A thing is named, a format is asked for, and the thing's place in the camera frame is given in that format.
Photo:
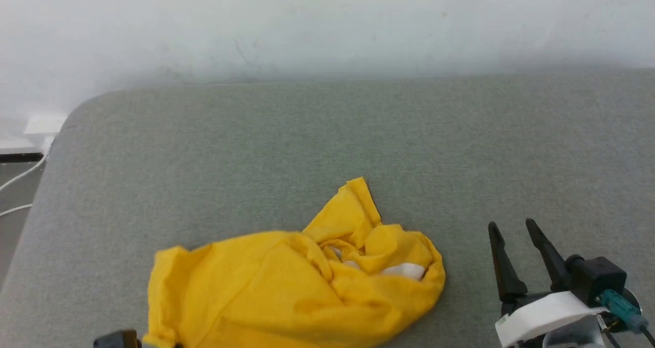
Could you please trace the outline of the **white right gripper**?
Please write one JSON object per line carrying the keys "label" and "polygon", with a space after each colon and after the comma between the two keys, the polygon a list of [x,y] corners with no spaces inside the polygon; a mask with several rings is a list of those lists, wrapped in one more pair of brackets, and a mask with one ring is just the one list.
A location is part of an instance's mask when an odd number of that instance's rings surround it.
{"label": "white right gripper", "polygon": [[488,225],[501,317],[494,327],[502,347],[605,347],[597,317],[602,307],[589,307],[568,290],[571,275],[565,261],[535,220],[526,219],[534,247],[551,280],[551,293],[527,294],[506,252],[496,222]]}

